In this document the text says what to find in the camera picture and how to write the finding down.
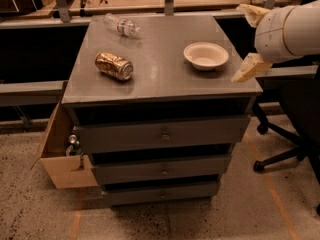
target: bowl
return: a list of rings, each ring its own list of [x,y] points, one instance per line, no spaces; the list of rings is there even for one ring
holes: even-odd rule
[[[190,44],[183,54],[196,69],[203,71],[213,70],[229,59],[229,54],[223,47],[206,42]]]

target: drawer knob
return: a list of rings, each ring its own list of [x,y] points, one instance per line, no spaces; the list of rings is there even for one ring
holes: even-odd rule
[[[170,135],[162,134],[162,140],[164,140],[164,141],[170,140]]]

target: cabinet top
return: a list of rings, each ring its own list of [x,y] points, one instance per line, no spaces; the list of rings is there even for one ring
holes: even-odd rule
[[[232,83],[242,59],[216,20],[209,15],[129,17],[142,28],[141,39],[110,32],[103,18],[89,25],[80,48],[62,103],[127,103],[181,99],[256,96],[262,89],[255,79]],[[216,71],[199,71],[183,55],[195,42],[224,47],[229,60]],[[131,61],[130,80],[121,82],[101,73],[96,55],[108,52]]]

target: gold can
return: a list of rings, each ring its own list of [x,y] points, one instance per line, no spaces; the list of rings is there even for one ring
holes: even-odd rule
[[[95,64],[101,72],[121,81],[129,80],[133,73],[130,61],[107,52],[98,53]]]

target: black chair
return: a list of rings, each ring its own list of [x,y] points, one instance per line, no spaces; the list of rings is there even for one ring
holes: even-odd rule
[[[302,161],[308,157],[315,176],[320,183],[320,80],[318,80],[320,66],[315,79],[296,80],[284,84],[278,90],[281,108],[290,119],[298,135],[293,134],[268,121],[259,102],[253,105],[252,111],[260,121],[257,130],[265,134],[268,128],[277,132],[297,146],[282,154],[256,161],[254,171],[262,172],[265,166],[296,157]],[[320,215],[320,204],[317,207]]]

